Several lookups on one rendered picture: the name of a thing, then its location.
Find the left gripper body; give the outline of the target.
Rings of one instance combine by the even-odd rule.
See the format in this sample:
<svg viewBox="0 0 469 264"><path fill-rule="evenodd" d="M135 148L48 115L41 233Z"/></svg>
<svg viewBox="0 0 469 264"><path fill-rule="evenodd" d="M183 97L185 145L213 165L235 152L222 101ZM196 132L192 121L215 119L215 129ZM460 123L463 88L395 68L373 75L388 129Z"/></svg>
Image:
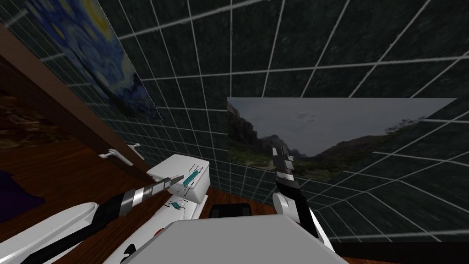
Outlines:
<svg viewBox="0 0 469 264"><path fill-rule="evenodd" d="M172 185L171 181L172 181L171 178L164 178L161 181L156 182L155 184L153 184L153 186L152 186L152 195L156 195L156 194L158 194L158 193L160 193L164 190L169 189Z"/></svg>

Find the mountain landscape picture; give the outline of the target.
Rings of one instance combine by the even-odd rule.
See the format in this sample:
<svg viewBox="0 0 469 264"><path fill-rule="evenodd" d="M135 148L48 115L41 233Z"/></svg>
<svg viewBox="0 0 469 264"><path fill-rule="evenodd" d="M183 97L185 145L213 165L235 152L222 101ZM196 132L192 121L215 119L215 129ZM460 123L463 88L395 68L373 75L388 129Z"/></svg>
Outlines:
<svg viewBox="0 0 469 264"><path fill-rule="evenodd" d="M329 181L415 128L452 98L228 98L232 163L274 171L287 148L297 175Z"/></svg>

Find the white toilet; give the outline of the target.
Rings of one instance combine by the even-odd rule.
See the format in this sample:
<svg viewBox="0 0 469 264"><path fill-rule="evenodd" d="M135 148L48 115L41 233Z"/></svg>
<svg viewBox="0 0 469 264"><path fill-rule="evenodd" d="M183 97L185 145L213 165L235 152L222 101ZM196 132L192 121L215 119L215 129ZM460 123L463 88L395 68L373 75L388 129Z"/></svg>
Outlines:
<svg viewBox="0 0 469 264"><path fill-rule="evenodd" d="M151 168L147 173L155 183L164 178L184 175L184 180L171 186L172 196L152 216L126 239L103 264L121 264L133 252L150 241L169 224L179 220L196 220L207 201L210 186L209 162L206 160L174 154Z"/></svg>

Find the blue starry night painting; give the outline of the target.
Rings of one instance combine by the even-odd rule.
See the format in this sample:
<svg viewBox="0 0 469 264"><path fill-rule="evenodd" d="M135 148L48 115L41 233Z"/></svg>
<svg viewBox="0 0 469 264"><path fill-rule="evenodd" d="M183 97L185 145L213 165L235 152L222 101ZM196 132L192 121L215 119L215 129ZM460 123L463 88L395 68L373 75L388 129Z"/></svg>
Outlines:
<svg viewBox="0 0 469 264"><path fill-rule="evenodd" d="M26 0L25 8L107 104L161 119L97 0Z"/></svg>

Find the white towel rail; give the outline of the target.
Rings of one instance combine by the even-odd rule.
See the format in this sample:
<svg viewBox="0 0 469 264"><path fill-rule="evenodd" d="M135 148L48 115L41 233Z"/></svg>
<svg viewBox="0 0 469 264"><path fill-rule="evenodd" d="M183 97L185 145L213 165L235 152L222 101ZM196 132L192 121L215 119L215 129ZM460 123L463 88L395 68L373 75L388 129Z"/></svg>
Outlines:
<svg viewBox="0 0 469 264"><path fill-rule="evenodd" d="M140 144L139 143L136 143L134 145L128 145L129 148L131 148L142 160L144 160L145 158L136 150L137 147L140 147ZM129 166L133 166L133 163L130 162L130 160L128 160L125 156L123 156L121 153L119 153L117 150L115 149L109 149L107 153L105 154L99 154L98 155L100 158L102 159L106 159L110 156L115 156L117 157L118 159L120 159L123 163L125 163L126 165L129 165Z"/></svg>

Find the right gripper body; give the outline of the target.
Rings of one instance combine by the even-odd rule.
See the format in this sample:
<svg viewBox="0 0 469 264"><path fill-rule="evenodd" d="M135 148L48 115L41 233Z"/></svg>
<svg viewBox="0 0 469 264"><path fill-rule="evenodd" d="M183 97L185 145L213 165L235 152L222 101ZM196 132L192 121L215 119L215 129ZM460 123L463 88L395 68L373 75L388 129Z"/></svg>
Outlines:
<svg viewBox="0 0 469 264"><path fill-rule="evenodd" d="M294 180L293 176L293 157L289 155L275 155L274 167L276 168L277 177L287 180Z"/></svg>

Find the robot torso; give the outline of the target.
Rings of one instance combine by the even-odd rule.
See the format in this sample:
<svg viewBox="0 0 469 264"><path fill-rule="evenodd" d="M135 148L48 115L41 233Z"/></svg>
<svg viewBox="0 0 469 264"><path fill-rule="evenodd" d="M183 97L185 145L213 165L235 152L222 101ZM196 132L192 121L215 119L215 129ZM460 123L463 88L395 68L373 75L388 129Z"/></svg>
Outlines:
<svg viewBox="0 0 469 264"><path fill-rule="evenodd" d="M175 221L122 264L347 264L284 215Z"/></svg>

